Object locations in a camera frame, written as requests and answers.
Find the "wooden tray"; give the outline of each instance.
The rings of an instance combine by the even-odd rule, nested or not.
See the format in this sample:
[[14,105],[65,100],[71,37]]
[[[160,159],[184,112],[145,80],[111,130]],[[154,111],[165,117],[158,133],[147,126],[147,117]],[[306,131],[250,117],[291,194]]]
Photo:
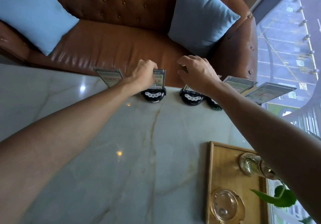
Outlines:
[[213,190],[221,187],[234,191],[243,200],[245,205],[244,224],[268,224],[267,204],[250,191],[250,189],[256,189],[266,193],[266,179],[247,176],[239,169],[239,155],[245,152],[256,152],[214,141],[210,141],[210,144],[206,223],[219,224],[211,212],[210,197]]

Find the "sofa armrest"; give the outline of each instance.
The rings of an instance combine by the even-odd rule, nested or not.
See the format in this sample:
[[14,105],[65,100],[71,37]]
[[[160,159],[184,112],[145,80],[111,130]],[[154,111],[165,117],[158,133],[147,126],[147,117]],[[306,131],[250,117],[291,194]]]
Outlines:
[[27,60],[30,52],[28,41],[20,33],[0,21],[0,48],[20,60]]
[[218,42],[208,61],[225,79],[231,75],[256,81],[257,34],[255,19],[249,16],[236,31]]

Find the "tufted leather backrest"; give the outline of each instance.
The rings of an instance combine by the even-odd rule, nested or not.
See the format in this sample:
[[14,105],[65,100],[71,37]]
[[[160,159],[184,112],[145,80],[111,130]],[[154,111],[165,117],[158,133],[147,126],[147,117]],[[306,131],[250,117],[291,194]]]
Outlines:
[[[58,0],[72,15],[91,21],[167,33],[176,0]],[[244,21],[249,9],[243,0],[222,0]]]

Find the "light blue pillow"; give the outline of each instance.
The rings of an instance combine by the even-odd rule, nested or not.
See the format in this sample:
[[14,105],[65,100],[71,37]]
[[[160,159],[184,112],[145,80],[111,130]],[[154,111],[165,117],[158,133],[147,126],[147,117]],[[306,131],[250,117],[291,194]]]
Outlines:
[[0,19],[48,56],[79,19],[58,0],[0,0]]
[[206,57],[239,18],[221,0],[176,0],[168,36],[194,55]]

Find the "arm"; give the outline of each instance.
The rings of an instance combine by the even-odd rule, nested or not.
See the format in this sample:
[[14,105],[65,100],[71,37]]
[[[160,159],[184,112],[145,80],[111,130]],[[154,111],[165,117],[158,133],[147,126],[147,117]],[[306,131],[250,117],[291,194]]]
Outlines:
[[178,63],[188,70],[188,73],[178,71],[182,80],[224,109],[240,133],[295,193],[311,217],[321,223],[321,142],[223,83],[206,59],[184,56]]
[[132,75],[112,88],[44,117],[0,143],[3,223],[19,221],[46,183],[90,143],[118,107],[153,84],[154,68],[154,62],[140,60]]

